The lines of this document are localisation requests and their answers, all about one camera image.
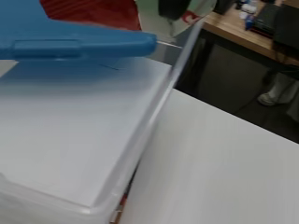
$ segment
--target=shoe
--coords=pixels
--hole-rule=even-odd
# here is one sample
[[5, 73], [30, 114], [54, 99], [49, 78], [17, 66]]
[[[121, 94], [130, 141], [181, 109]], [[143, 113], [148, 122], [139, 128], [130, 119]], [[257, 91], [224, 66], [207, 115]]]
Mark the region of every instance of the shoe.
[[264, 93], [258, 97], [258, 102], [261, 105], [271, 106], [276, 105], [277, 101], [270, 97], [269, 93]]

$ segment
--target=wooden desk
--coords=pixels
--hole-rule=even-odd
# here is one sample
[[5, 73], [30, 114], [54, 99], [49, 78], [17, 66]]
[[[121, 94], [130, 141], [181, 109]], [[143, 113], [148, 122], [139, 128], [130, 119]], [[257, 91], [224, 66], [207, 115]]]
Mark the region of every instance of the wooden desk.
[[[258, 3], [259, 11], [263, 8], [264, 2], [258, 1]], [[275, 51], [272, 50], [272, 39], [251, 31], [245, 31], [245, 23], [239, 18], [239, 13], [240, 10], [236, 10], [235, 5], [225, 15], [212, 12], [206, 17], [204, 29], [275, 60]], [[289, 58], [287, 63], [299, 65], [299, 62], [292, 58]]]
[[[282, 0], [277, 0], [277, 2], [278, 5], [281, 5]], [[258, 11], [263, 6], [264, 3], [258, 0]], [[285, 64], [276, 60], [276, 53], [272, 49], [272, 39], [251, 31], [245, 31], [245, 22], [240, 19], [239, 13], [240, 10], [236, 10], [235, 5], [233, 5], [225, 15], [212, 12], [206, 16], [200, 34], [200, 38], [206, 40], [205, 46], [203, 49], [196, 49], [193, 52], [192, 58], [195, 58], [195, 60], [192, 61], [190, 69], [187, 70], [178, 83], [177, 89], [195, 98], [198, 97], [198, 86], [214, 45], [221, 46], [268, 67], [270, 70], [267, 76], [264, 77], [265, 83], [268, 83], [277, 72], [283, 73], [282, 71], [288, 70]], [[201, 43], [199, 39], [196, 46], [201, 46]], [[282, 61], [285, 56], [278, 54], [278, 57]], [[299, 66], [299, 61], [291, 57], [285, 63]], [[297, 74], [288, 73], [287, 75], [295, 77]]]

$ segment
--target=floor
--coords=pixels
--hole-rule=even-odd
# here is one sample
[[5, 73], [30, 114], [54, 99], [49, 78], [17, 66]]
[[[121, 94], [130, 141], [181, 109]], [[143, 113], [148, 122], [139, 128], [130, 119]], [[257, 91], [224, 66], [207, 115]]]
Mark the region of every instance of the floor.
[[265, 107], [256, 101], [266, 91], [267, 68], [227, 49], [215, 47], [199, 86], [199, 99], [266, 130], [299, 143], [299, 124], [286, 115], [287, 105]]

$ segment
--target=clear plastic container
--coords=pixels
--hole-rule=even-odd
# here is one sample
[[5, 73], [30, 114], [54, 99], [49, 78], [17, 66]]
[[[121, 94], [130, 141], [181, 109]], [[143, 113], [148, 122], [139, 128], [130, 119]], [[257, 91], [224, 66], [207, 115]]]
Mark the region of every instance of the clear plastic container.
[[107, 224], [199, 30], [158, 47], [173, 66], [1, 61], [1, 223]]

